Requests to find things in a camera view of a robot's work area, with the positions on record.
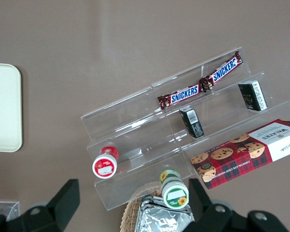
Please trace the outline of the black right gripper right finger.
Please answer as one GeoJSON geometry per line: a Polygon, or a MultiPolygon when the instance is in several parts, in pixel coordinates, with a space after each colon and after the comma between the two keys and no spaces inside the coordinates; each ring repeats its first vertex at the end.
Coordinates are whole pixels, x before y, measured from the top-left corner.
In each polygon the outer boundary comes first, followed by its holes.
{"type": "Polygon", "coordinates": [[[198,179],[188,182],[189,206],[194,216],[185,232],[287,232],[273,214],[253,210],[243,217],[222,203],[212,203],[198,179]]]}

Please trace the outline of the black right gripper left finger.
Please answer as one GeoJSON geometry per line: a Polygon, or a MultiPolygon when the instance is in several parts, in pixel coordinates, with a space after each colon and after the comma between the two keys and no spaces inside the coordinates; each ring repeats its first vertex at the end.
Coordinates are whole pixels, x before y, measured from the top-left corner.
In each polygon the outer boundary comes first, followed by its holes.
{"type": "Polygon", "coordinates": [[[30,208],[10,221],[0,214],[0,232],[62,232],[79,205],[79,180],[70,179],[45,206],[30,208]]]}

